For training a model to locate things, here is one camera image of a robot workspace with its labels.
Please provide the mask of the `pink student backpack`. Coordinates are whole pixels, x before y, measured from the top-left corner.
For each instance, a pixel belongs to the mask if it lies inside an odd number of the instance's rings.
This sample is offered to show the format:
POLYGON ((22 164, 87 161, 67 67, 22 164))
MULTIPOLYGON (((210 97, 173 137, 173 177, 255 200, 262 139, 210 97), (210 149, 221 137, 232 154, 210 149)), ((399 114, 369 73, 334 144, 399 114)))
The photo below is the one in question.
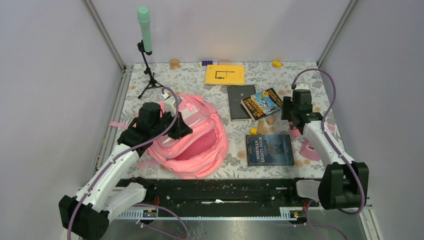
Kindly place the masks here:
POLYGON ((133 149, 128 155, 138 160, 143 154, 152 158, 183 179, 203 178, 216 171, 229 152, 229 139, 217 109, 196 94, 179 94, 181 102, 176 113, 181 112, 184 122, 193 130, 181 139, 172 139, 159 131, 159 122, 166 113, 164 100, 146 102, 117 140, 116 154, 133 149))

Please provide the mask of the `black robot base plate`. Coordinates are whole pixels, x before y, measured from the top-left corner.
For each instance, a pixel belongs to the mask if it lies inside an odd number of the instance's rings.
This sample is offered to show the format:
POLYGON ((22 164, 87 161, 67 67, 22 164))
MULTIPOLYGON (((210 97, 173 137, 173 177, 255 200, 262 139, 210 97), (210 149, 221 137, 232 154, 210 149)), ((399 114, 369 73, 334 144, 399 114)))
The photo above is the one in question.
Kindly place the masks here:
POLYGON ((290 208, 302 211, 307 198, 300 197, 297 179, 121 179, 117 186, 147 185, 143 204, 174 210, 290 208))

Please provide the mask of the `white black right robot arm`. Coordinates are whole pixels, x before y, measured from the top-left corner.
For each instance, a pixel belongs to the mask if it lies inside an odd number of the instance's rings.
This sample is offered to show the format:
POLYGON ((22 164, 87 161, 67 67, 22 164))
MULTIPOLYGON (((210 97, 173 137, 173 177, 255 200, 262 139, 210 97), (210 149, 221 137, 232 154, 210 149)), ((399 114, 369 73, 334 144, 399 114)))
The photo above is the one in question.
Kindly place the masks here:
POLYGON ((293 206, 306 199, 320 202, 325 210, 356 208, 366 204, 369 168, 356 162, 343 151, 328 130, 319 112, 313 112, 312 94, 307 85, 297 85, 292 96, 283 98, 282 120, 293 124, 305 140, 314 147, 325 165, 321 180, 301 179, 287 191, 287 201, 293 206))

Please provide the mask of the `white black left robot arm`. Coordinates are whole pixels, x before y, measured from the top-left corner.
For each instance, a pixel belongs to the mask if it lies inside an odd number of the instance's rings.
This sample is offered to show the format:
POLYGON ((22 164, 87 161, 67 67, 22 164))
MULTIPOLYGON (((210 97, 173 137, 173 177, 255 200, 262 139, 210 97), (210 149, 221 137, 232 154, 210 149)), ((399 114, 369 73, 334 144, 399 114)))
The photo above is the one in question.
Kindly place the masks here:
POLYGON ((128 208, 141 203, 148 206, 157 200, 155 184, 143 177, 133 179, 116 194, 113 189, 124 172, 162 136, 180 139, 192 133, 183 120, 181 102, 146 102, 138 115, 120 134, 106 162, 74 196, 64 195, 58 208, 67 238, 76 234, 85 240, 99 240, 110 223, 128 208))

